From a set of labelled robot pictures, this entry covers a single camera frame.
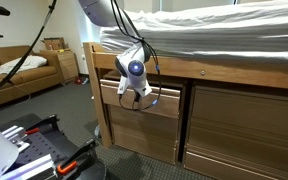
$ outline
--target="wooden cabinet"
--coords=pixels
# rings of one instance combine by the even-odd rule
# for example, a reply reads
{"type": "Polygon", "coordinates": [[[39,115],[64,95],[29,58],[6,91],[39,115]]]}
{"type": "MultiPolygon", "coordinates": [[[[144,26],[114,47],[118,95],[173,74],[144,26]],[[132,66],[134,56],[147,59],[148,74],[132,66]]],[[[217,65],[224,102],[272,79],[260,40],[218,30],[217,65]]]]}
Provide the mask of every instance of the wooden cabinet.
{"type": "MultiPolygon", "coordinates": [[[[180,129],[185,84],[168,84],[161,90],[157,105],[143,111],[132,111],[122,108],[117,95],[117,79],[101,79],[103,102],[107,105],[108,119],[115,145],[175,164],[178,160],[180,129]]],[[[142,98],[134,108],[150,105],[159,92],[158,86],[151,83],[153,92],[142,98]]],[[[132,108],[134,91],[128,89],[123,95],[121,104],[132,108]]]]}
{"type": "Polygon", "coordinates": [[[194,87],[185,168],[217,179],[288,179],[288,93],[241,87],[194,87]]]}
{"type": "Polygon", "coordinates": [[[59,65],[61,67],[63,82],[67,83],[74,78],[78,77],[78,68],[76,63],[75,54],[72,51],[49,51],[49,50],[42,50],[41,53],[51,53],[56,54],[59,65]]]}

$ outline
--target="brown couch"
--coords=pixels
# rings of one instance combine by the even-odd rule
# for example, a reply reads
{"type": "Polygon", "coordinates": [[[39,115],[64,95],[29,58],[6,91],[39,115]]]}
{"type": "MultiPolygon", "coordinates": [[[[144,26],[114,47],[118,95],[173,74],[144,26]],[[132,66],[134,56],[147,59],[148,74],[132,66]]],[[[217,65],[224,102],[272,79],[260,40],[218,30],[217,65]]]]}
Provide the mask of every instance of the brown couch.
{"type": "MultiPolygon", "coordinates": [[[[0,47],[0,65],[22,57],[28,49],[29,46],[0,47]]],[[[31,55],[43,56],[47,59],[47,65],[15,74],[11,79],[14,85],[6,83],[0,88],[0,105],[27,96],[27,92],[35,93],[63,81],[57,56],[34,53],[33,51],[31,55]]],[[[5,76],[5,74],[1,74],[0,81],[5,76]]]]}

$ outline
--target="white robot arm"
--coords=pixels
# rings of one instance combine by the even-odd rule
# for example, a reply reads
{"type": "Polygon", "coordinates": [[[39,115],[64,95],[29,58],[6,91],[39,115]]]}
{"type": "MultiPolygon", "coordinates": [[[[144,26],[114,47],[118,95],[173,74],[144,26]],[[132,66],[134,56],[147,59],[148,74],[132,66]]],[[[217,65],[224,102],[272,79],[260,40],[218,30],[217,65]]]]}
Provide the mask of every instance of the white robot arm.
{"type": "Polygon", "coordinates": [[[151,56],[151,51],[142,41],[125,11],[118,7],[115,0],[79,0],[79,2],[92,23],[101,27],[119,26],[134,43],[132,47],[116,57],[115,65],[121,73],[117,93],[124,94],[128,86],[131,86],[142,97],[151,93],[152,89],[146,80],[144,66],[151,56]]]}

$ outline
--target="mattress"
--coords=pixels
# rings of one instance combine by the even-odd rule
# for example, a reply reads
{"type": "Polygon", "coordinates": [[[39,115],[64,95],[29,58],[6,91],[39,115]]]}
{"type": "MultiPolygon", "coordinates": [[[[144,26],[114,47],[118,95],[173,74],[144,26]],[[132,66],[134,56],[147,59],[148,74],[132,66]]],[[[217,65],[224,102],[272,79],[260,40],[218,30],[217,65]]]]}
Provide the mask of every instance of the mattress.
{"type": "MultiPolygon", "coordinates": [[[[158,55],[288,60],[288,0],[127,13],[158,55]]],[[[102,27],[100,41],[115,53],[133,45],[118,27],[102,27]]]]}

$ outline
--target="drawer front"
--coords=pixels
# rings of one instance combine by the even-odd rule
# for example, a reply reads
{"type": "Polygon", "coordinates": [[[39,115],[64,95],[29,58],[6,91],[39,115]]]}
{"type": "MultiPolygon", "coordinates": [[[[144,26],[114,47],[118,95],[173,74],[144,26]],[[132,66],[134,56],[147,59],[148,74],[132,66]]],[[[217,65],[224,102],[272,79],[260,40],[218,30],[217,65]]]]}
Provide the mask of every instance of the drawer front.
{"type": "Polygon", "coordinates": [[[196,89],[192,116],[288,137],[288,101],[196,89]]]}
{"type": "Polygon", "coordinates": [[[176,149],[174,147],[152,141],[149,138],[141,138],[122,131],[114,131],[115,145],[132,151],[175,164],[176,149]]]}
{"type": "Polygon", "coordinates": [[[62,73],[64,79],[70,79],[70,78],[75,78],[78,76],[78,71],[76,66],[70,66],[70,67],[62,67],[62,73]]]}
{"type": "Polygon", "coordinates": [[[288,148],[241,133],[192,123],[188,145],[288,172],[288,148]]]}
{"type": "Polygon", "coordinates": [[[62,53],[58,53],[57,57],[59,59],[59,61],[68,61],[68,60],[72,60],[75,59],[74,53],[73,52],[62,52],[62,53]]]}
{"type": "MultiPolygon", "coordinates": [[[[105,104],[114,106],[120,106],[119,98],[117,94],[119,82],[110,80],[101,80],[102,97],[105,104]]],[[[158,88],[152,87],[153,92],[149,95],[141,98],[139,108],[150,105],[158,96],[158,88]]],[[[134,91],[128,89],[121,100],[121,103],[126,108],[132,108],[134,100],[134,91]]],[[[160,116],[178,118],[179,116],[179,104],[180,104],[180,91],[173,89],[162,88],[161,96],[157,104],[143,112],[148,112],[160,116]]]]}
{"type": "Polygon", "coordinates": [[[185,168],[211,176],[216,179],[227,180],[273,180],[275,178],[232,166],[192,152],[186,152],[185,168]]]}
{"type": "Polygon", "coordinates": [[[61,66],[65,66],[65,67],[71,67],[71,66],[76,67],[75,59],[69,59],[67,61],[61,61],[60,64],[61,64],[61,66]]]}
{"type": "Polygon", "coordinates": [[[116,128],[127,128],[137,132],[137,136],[156,136],[175,146],[178,136],[178,119],[158,116],[145,112],[134,112],[121,107],[110,106],[111,124],[116,128]]]}

